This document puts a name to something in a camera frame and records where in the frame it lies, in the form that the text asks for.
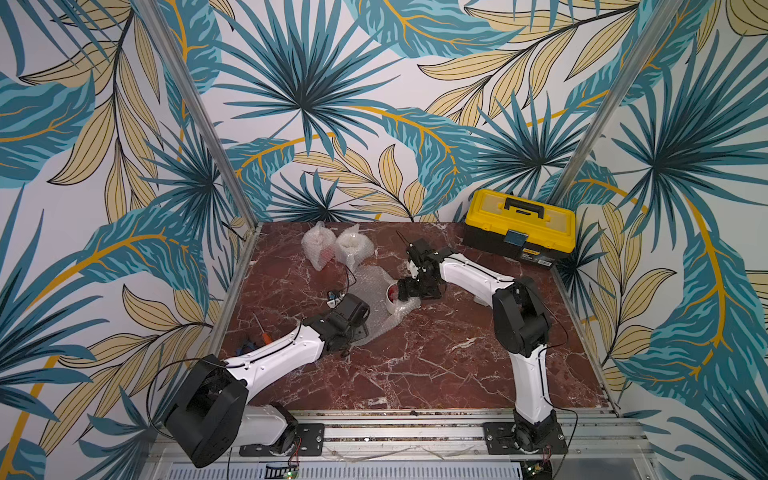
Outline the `clear bubble wrap sheet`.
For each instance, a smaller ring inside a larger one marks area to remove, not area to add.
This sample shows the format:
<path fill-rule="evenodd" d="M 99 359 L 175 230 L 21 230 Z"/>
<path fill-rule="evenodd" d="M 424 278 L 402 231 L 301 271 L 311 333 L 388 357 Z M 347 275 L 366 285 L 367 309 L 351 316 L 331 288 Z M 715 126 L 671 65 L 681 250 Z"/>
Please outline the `clear bubble wrap sheet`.
<path fill-rule="evenodd" d="M 351 293 L 369 306 L 369 316 L 364 324 L 365 333 L 352 341 L 362 346 L 397 327 L 407 315 L 421 307 L 421 299 L 398 299 L 397 282 L 379 266 L 361 266 L 355 272 L 356 282 Z"/>
<path fill-rule="evenodd" d="M 323 222 L 310 228 L 301 239 L 301 246 L 306 258 L 316 271 L 335 259 L 336 235 Z"/>
<path fill-rule="evenodd" d="M 360 232 L 360 225 L 355 224 L 344 230 L 334 244 L 335 258 L 352 273 L 374 254 L 373 242 Z"/>

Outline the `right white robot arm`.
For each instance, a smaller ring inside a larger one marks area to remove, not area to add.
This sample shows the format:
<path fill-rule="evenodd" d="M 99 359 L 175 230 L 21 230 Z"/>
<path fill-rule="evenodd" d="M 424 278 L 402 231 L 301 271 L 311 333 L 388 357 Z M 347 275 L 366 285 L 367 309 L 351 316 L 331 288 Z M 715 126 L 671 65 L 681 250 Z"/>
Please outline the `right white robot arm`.
<path fill-rule="evenodd" d="M 407 244 L 409 275 L 398 281 L 398 299 L 438 300 L 452 284 L 492 309 L 496 340 L 510 354 L 516 400 L 516 430 L 532 442 L 557 426 L 546 381 L 546 349 L 552 325 L 535 282 L 495 272 L 450 249 L 419 239 Z"/>

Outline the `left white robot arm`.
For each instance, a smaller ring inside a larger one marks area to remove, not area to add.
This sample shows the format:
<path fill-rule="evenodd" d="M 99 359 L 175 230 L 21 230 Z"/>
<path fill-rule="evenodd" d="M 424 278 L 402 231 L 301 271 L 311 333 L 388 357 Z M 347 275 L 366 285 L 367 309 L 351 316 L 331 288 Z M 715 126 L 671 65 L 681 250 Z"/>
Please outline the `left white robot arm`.
<path fill-rule="evenodd" d="M 162 425 L 197 468 L 237 448 L 267 456 L 292 454 L 303 442 L 296 418 L 277 404 L 246 411 L 249 402 L 287 374 L 348 349 L 368 336 L 369 305 L 353 294 L 302 322 L 285 336 L 228 359 L 195 361 Z"/>

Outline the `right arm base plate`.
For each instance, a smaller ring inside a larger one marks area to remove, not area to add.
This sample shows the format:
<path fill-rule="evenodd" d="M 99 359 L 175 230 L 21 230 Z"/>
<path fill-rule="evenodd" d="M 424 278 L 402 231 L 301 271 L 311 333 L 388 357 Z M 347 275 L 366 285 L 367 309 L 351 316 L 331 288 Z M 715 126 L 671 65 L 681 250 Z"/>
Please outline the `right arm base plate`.
<path fill-rule="evenodd" d="M 483 440 L 489 455 L 551 455 L 568 452 L 566 437 L 560 426 L 522 426 L 514 422 L 482 424 Z"/>

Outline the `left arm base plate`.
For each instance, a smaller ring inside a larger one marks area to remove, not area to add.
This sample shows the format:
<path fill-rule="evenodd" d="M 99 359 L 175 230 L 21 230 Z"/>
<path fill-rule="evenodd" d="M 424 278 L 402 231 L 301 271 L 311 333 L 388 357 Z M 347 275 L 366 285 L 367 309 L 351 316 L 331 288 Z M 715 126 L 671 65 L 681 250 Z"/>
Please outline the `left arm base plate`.
<path fill-rule="evenodd" d="M 325 440 L 322 423 L 290 423 L 287 429 L 271 445 L 251 444 L 241 446 L 239 455 L 245 458 L 278 459 L 288 457 L 319 457 Z"/>

